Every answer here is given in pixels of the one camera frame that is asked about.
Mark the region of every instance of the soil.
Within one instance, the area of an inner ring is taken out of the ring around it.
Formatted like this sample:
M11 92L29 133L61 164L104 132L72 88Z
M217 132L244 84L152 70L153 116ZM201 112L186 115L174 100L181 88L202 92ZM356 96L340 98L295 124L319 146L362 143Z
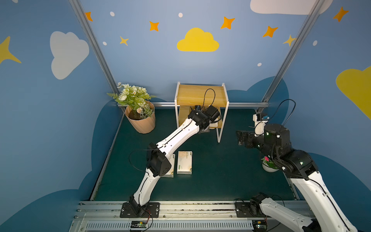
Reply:
M130 113L129 113L129 118L130 118L130 119L133 119L133 120L141 120L141 118L140 118L140 114L137 113L137 112L134 111L134 110L130 111Z

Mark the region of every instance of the tissue box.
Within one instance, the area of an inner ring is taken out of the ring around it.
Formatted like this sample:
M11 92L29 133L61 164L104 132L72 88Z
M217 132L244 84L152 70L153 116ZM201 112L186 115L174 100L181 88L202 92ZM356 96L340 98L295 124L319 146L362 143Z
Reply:
M174 177L174 163L175 163L175 154L172 154L170 156L170 158L168 159L170 164L171 164L171 168L170 170L162 177L171 177L173 178Z
M192 152L178 152L177 174L192 174Z

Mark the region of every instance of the black mounting plate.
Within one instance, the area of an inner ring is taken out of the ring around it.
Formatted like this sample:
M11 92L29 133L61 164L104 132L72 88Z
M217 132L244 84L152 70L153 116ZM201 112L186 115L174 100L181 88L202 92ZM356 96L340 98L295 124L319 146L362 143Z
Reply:
M147 209L151 212L152 218L158 218L158 212L160 210L160 203L159 202L150 202ZM131 207L129 202L125 202L122 204L121 218L148 218L148 213L145 212L141 217L135 215L133 208Z
M238 218L264 218L266 215L254 216L250 213L250 202L236 202L236 214Z

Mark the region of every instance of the vent grille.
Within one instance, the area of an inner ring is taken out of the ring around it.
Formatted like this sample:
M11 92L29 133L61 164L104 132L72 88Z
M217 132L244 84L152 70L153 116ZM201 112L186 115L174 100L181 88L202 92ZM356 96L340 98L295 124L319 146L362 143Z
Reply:
M123 230L130 227L128 222L117 222L117 221L89 221L86 225L85 231L103 231L104 229L115 231Z
M85 231L126 231L130 221L89 221ZM150 230L247 230L253 229L251 220L173 220L154 221Z

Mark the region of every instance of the red wire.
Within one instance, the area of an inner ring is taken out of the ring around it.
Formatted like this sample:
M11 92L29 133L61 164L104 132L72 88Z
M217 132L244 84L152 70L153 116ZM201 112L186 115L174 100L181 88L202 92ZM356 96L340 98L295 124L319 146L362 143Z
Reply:
M150 220L150 214L151 214L151 212L150 212L150 210L148 209L148 211L146 210L146 212L148 213L148 219L147 219L147 222L145 223L145 224L147 224L148 223L148 221Z

